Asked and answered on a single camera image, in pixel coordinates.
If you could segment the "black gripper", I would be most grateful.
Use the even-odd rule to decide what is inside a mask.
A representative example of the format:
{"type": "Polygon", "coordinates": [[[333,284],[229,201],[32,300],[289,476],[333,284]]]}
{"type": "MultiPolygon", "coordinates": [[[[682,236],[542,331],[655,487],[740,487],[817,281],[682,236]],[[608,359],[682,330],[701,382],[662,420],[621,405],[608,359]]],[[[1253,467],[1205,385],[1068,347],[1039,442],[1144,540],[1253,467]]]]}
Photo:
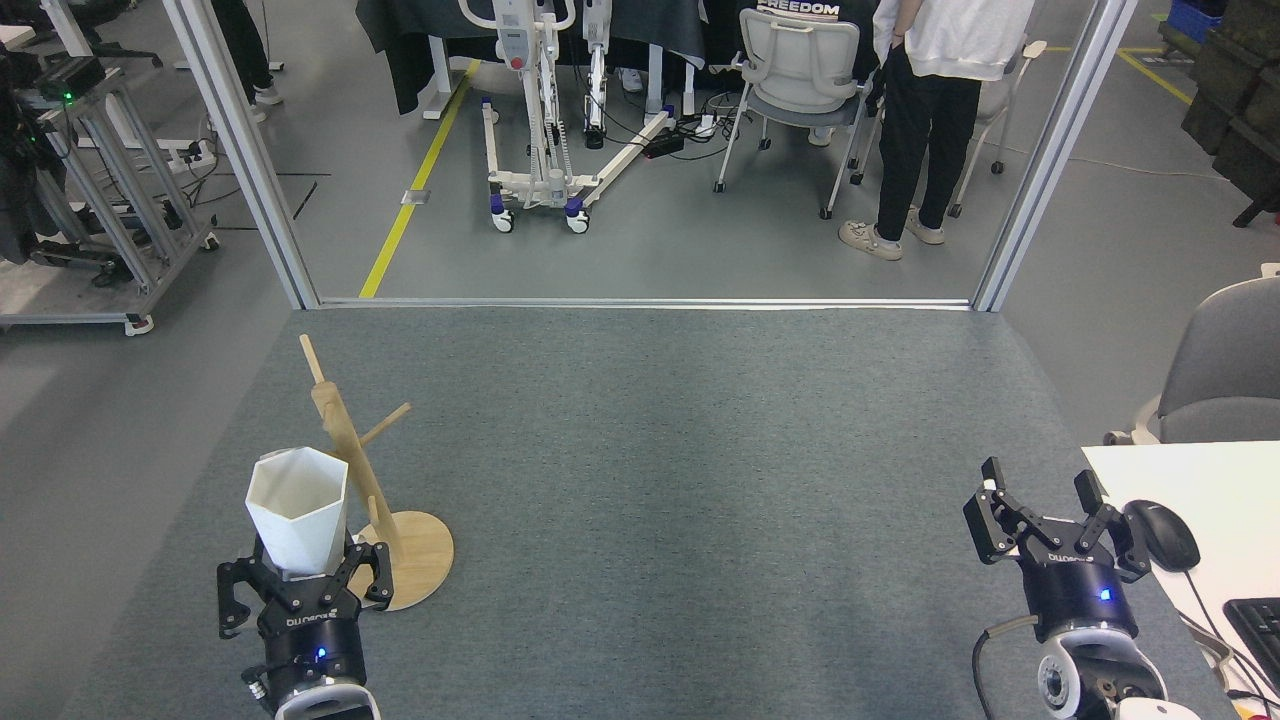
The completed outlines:
{"type": "Polygon", "coordinates": [[[216,570],[219,630],[221,639],[237,635],[250,607],[236,598],[236,585],[247,583],[266,605],[259,615],[259,634],[266,648],[268,697],[283,703],[294,691],[323,678],[364,685],[367,671],[358,615],[362,609],[387,610],[394,596],[390,551],[387,543],[347,539],[338,564],[323,580],[323,607],[302,605],[280,575],[259,556],[221,562],[216,570]],[[349,582],[361,568],[370,580],[349,582]]]}
{"type": "MultiPolygon", "coordinates": [[[[1009,493],[997,457],[987,457],[980,477],[982,484],[963,512],[983,564],[995,564],[1027,536],[1053,546],[1047,521],[1009,493]]],[[[1044,644],[1052,635],[1082,626],[1119,629],[1135,638],[1139,626],[1121,582],[1135,583],[1151,570],[1146,532],[1130,527],[1128,515],[1105,501],[1091,469],[1082,470],[1073,483],[1087,515],[1073,544],[1078,553],[1039,544],[1020,548],[1027,606],[1038,618],[1036,639],[1044,644]],[[1110,533],[1115,560],[1100,546],[1105,532],[1110,533]]]]}

